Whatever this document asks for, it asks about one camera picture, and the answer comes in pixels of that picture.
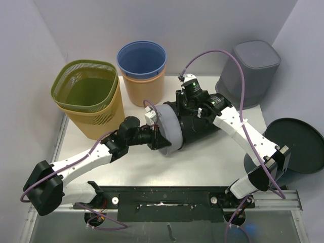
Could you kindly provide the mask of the light grey round bin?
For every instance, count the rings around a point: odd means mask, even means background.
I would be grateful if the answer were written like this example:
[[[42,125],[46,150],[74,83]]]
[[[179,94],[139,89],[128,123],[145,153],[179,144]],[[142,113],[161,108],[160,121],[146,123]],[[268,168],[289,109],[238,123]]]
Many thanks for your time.
[[[171,145],[159,149],[163,155],[170,155],[180,149],[183,144],[183,135],[179,120],[171,106],[167,104],[156,107],[159,113],[158,126],[162,136],[167,139]]]

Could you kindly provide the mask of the black ribbed round bin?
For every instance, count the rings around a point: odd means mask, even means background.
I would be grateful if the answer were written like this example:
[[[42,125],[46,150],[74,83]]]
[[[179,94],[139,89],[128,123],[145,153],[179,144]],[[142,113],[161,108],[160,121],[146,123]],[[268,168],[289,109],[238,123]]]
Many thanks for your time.
[[[194,115],[177,115],[178,108],[176,102],[164,102],[164,104],[169,105],[172,108],[172,111],[177,117],[179,122],[181,133],[182,133],[182,144],[179,149],[182,149],[186,145],[189,145],[193,142],[196,142],[200,139],[207,137],[219,131],[220,129],[213,124],[208,123],[205,119],[200,119]]]

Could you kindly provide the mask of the grey mesh square basket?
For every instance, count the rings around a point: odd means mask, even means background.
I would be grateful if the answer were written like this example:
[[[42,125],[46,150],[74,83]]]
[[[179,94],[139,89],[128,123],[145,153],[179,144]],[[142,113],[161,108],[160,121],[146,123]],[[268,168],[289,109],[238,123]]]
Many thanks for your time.
[[[263,40],[251,40],[237,44],[233,47],[231,54],[240,64],[245,77],[243,109],[255,107],[262,101],[270,87],[281,58],[276,50]],[[239,110],[241,77],[237,65],[231,58],[226,61],[215,90]]]

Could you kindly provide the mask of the dark navy round bin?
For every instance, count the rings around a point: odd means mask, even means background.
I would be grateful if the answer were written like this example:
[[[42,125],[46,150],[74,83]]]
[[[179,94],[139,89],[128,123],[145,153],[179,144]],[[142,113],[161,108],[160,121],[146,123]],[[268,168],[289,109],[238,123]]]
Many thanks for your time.
[[[287,171],[276,179],[280,187],[323,170],[323,135],[310,124],[295,118],[274,120],[263,136],[291,152]]]

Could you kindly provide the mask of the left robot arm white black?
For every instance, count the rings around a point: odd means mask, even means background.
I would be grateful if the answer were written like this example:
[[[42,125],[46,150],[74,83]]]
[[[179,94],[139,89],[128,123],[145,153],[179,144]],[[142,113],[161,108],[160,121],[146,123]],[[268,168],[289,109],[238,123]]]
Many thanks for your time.
[[[23,187],[21,201],[31,203],[40,216],[48,215],[63,204],[85,203],[97,208],[103,202],[100,187],[91,181],[81,184],[72,181],[120,159],[130,146],[143,144],[151,150],[171,145],[158,125],[141,126],[137,117],[128,116],[117,130],[100,137],[92,148],[51,164],[46,160],[37,163]]]

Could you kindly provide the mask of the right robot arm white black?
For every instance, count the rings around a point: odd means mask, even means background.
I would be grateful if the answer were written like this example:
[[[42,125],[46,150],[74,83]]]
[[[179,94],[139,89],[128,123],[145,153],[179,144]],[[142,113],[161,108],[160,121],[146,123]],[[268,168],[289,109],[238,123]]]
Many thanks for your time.
[[[225,200],[237,207],[244,197],[255,191],[277,187],[277,179],[287,171],[290,151],[271,142],[239,113],[221,94],[209,94],[201,89],[195,75],[178,77],[181,90],[176,93],[179,115],[190,114],[223,130],[250,157],[255,167],[227,189]]]

